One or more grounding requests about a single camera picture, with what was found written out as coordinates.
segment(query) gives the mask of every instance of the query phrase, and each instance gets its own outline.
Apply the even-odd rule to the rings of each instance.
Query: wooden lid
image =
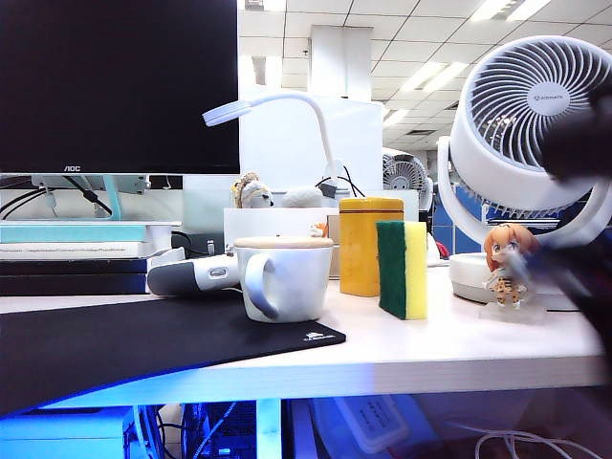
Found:
[[[317,249],[333,247],[334,241],[327,237],[241,237],[233,242],[233,246],[251,249]]]

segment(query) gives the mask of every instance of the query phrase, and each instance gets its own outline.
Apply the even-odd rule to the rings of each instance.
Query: mug handle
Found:
[[[245,270],[245,289],[252,304],[267,318],[278,318],[278,308],[271,304],[264,293],[264,270],[271,258],[265,253],[257,253],[249,258]]]

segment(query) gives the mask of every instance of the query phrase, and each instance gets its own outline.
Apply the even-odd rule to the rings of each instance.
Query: desk leg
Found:
[[[282,459],[280,399],[262,399],[255,405],[257,459]]]

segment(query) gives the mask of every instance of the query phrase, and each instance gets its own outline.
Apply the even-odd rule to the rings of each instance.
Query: white mug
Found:
[[[323,311],[333,241],[322,237],[236,239],[247,316],[261,322],[315,320]]]

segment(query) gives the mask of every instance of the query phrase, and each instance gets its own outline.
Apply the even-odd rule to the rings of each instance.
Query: stack of books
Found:
[[[0,295],[148,293],[154,266],[185,259],[172,226],[135,222],[0,225]]]

